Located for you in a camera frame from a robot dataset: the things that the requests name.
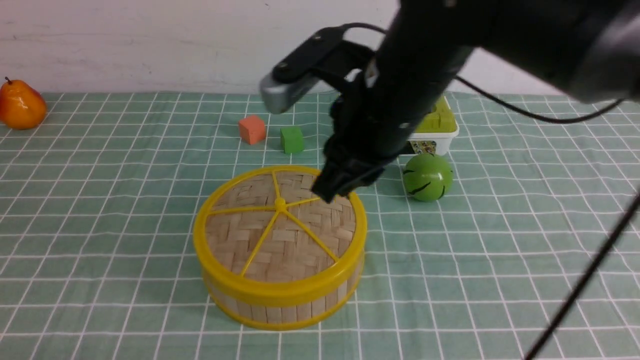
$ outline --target green tablecloth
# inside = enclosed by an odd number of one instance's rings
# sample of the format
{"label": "green tablecloth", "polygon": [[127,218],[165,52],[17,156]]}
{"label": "green tablecloth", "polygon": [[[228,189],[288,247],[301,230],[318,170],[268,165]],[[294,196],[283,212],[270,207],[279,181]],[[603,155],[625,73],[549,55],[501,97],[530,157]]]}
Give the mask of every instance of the green tablecloth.
{"label": "green tablecloth", "polygon": [[[208,299],[195,213],[247,170],[319,166],[334,97],[269,116],[247,95],[46,94],[40,127],[0,127],[0,358],[520,358],[634,194],[640,106],[555,126],[447,94],[460,125],[451,192],[408,200],[406,159],[389,166],[358,190],[367,262],[349,303],[301,331],[241,327]],[[559,117],[595,109],[504,98]],[[266,142],[240,141],[247,114],[268,119]],[[291,124],[301,154],[280,149]],[[639,358],[639,273],[635,227],[541,358]]]}

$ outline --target white wall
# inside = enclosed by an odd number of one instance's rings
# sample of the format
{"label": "white wall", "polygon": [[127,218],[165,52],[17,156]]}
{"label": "white wall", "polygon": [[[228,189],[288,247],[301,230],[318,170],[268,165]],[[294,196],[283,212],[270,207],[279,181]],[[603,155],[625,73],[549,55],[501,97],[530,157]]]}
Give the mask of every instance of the white wall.
{"label": "white wall", "polygon": [[[255,93],[259,79],[314,31],[353,21],[387,27],[396,3],[0,0],[0,78],[43,92]],[[349,38],[373,47],[380,39],[360,30]],[[555,93],[482,52],[463,75],[492,92]]]}

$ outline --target woven bamboo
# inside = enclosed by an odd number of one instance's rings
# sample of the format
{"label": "woven bamboo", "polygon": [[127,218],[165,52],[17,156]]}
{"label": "woven bamboo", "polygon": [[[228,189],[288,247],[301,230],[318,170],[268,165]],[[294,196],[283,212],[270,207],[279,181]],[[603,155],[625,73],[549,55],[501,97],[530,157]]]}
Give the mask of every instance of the woven bamboo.
{"label": "woven bamboo", "polygon": [[[208,272],[204,266],[205,284],[213,301],[246,325],[308,326],[338,310],[355,291],[364,263],[362,204],[355,195],[330,204],[319,200],[310,191],[314,170],[257,170],[203,206],[202,248],[223,269]],[[348,252],[354,243],[357,249]],[[224,276],[246,286],[225,287]],[[293,294],[299,286],[308,291]]]}

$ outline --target bamboo steamer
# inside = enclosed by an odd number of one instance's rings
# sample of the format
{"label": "bamboo steamer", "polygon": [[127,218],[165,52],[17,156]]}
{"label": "bamboo steamer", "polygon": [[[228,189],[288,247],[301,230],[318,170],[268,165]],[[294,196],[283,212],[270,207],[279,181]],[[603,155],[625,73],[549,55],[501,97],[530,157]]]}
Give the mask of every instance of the bamboo steamer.
{"label": "bamboo steamer", "polygon": [[211,299],[256,329],[313,325],[340,309],[364,266],[367,220],[352,193],[331,204],[311,186],[319,174],[294,165],[235,177],[204,203],[194,246]]}

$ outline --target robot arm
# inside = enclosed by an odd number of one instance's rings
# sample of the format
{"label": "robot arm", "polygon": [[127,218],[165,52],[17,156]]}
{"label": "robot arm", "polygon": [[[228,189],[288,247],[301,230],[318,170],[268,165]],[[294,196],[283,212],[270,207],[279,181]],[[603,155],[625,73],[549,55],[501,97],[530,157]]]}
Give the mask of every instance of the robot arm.
{"label": "robot arm", "polygon": [[640,100],[640,0],[400,0],[377,51],[344,40],[352,27],[313,34],[260,83],[271,113],[320,80],[340,92],[312,188],[326,202],[377,180],[478,47],[582,102]]}

